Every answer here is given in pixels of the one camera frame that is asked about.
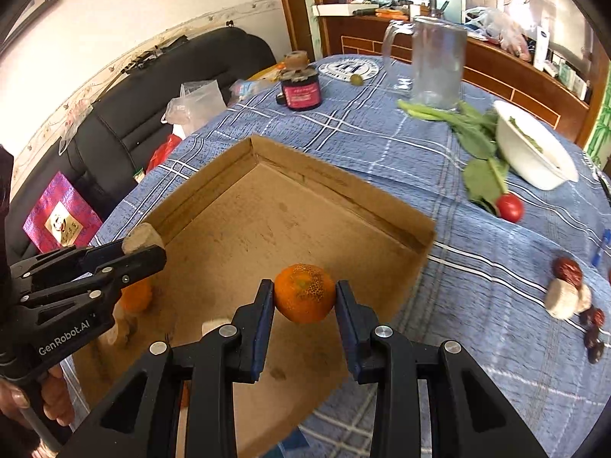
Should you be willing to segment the person left hand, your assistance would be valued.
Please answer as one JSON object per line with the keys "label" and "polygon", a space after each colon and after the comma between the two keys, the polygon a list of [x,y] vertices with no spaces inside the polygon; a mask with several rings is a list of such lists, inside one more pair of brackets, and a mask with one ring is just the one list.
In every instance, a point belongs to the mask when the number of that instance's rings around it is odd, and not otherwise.
{"label": "person left hand", "polygon": [[[48,375],[40,383],[40,393],[44,400],[45,416],[48,419],[56,421],[62,427],[74,423],[74,406],[70,401],[70,393],[60,365],[48,370]],[[30,428],[21,414],[21,410],[29,406],[29,400],[22,389],[1,379],[1,413],[5,417]]]}

